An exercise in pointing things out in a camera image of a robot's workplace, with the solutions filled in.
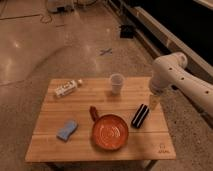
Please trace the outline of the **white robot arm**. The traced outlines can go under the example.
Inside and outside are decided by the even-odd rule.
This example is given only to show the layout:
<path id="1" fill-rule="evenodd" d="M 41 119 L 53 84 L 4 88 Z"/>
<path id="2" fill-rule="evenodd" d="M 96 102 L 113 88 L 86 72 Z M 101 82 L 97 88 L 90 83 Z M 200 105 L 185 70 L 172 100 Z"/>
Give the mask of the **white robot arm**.
<path id="1" fill-rule="evenodd" d="M 182 52 L 156 58 L 152 63 L 149 89 L 153 94 L 162 94 L 166 87 L 175 85 L 213 117 L 213 85 L 188 73 L 187 64 L 187 56 Z"/>

